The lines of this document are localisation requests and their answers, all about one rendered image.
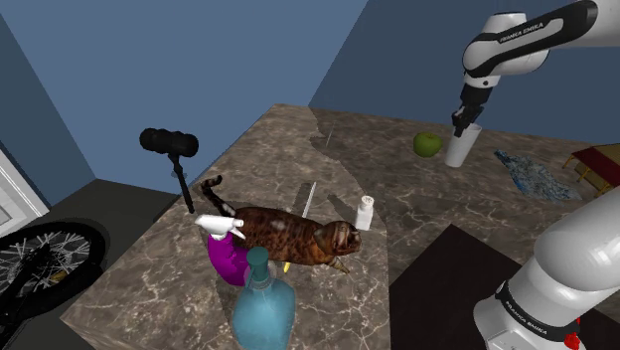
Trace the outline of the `white paper cup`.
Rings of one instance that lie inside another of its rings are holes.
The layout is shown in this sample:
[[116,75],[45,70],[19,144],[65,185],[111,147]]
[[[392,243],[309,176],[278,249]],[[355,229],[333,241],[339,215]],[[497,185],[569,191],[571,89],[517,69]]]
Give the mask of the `white paper cup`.
[[471,123],[462,131],[460,136],[452,135],[447,147],[444,163],[449,167],[460,167],[481,131],[482,127],[479,124]]

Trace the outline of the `green apple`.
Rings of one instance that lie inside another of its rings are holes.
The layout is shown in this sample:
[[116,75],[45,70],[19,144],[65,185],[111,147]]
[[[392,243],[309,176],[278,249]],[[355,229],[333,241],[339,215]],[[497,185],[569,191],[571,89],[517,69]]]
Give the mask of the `green apple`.
[[413,138],[413,151],[420,157],[432,157],[442,146],[442,139],[431,132],[419,132]]

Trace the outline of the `blue patterned cloth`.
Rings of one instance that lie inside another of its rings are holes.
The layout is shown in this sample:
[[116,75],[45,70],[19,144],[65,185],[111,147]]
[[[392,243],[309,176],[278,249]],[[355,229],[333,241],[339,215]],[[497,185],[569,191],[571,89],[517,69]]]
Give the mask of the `blue patterned cloth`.
[[494,155],[508,169],[514,184],[525,196],[549,200],[559,205],[567,200],[582,199],[575,189],[556,180],[530,156],[509,155],[500,149],[496,149]]

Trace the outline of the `white salt shaker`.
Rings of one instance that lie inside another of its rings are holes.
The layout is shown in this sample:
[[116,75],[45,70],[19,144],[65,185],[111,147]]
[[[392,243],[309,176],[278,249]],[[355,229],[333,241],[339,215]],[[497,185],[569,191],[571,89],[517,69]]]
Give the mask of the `white salt shaker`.
[[357,214],[354,226],[359,231],[368,231],[374,215],[374,198],[365,195],[357,207]]

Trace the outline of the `thin white stick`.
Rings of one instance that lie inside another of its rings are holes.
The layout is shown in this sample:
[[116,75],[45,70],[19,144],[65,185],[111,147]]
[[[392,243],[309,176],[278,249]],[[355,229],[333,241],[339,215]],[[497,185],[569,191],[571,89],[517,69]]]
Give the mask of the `thin white stick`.
[[307,215],[308,215],[308,212],[309,212],[309,209],[311,207],[312,200],[313,200],[313,196],[314,196],[314,193],[315,193],[316,185],[317,185],[317,182],[314,182],[312,184],[311,188],[310,188],[310,191],[309,191],[309,194],[308,194],[308,198],[306,200],[306,203],[305,203],[305,206],[304,206],[304,210],[303,210],[303,213],[302,213],[302,218],[307,218]]

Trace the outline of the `brown tabby cat figure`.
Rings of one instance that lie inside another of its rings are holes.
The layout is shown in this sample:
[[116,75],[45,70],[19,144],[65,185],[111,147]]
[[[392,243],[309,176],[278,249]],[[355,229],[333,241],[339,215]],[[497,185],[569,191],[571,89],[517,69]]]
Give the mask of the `brown tabby cat figure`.
[[233,208],[214,193],[222,177],[201,184],[204,196],[220,214],[243,220],[243,238],[232,235],[235,246],[243,249],[264,247],[272,261],[304,265],[326,264],[344,273],[349,270],[341,256],[357,252],[362,246],[358,229],[345,221],[321,224],[282,210],[264,207]]

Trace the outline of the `magenta spray bottle white nozzle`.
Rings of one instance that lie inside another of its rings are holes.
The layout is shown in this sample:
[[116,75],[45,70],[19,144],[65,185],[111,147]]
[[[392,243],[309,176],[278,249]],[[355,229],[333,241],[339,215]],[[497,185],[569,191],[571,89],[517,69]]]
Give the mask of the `magenta spray bottle white nozzle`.
[[248,249],[238,247],[233,241],[234,238],[245,239],[240,230],[244,221],[232,217],[201,215],[195,224],[207,231],[209,258],[219,276],[230,285],[244,286],[249,274],[246,260]]

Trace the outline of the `teal glass bottle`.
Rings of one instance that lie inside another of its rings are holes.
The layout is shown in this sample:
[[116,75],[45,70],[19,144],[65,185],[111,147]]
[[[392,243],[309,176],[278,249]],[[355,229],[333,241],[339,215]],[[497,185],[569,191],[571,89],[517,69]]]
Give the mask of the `teal glass bottle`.
[[242,350],[287,350],[295,319],[295,292],[268,268],[268,250],[255,247],[246,260],[249,281],[232,314],[232,331]]

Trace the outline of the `black mallet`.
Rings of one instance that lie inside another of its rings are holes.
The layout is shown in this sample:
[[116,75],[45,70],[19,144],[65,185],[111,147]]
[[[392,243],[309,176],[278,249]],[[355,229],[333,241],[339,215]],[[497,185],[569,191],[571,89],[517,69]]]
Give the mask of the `black mallet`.
[[190,214],[195,213],[184,169],[180,164],[180,157],[193,157],[199,150],[198,138],[181,131],[169,131],[164,128],[145,128],[139,135],[139,143],[143,149],[159,154],[166,154],[173,163],[173,171],[176,174],[182,194]]

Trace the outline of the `black bicycle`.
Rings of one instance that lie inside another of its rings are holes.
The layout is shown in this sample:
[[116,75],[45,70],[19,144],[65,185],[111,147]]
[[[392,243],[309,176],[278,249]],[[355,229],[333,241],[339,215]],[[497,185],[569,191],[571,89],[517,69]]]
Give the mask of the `black bicycle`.
[[24,322],[91,286],[105,253],[103,235],[84,223],[45,223],[0,238],[0,350]]

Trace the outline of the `white door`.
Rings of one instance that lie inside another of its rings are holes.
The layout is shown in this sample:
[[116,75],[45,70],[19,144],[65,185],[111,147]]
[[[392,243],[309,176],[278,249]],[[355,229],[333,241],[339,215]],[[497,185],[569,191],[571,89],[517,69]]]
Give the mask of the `white door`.
[[48,206],[0,148],[0,238],[48,212]]

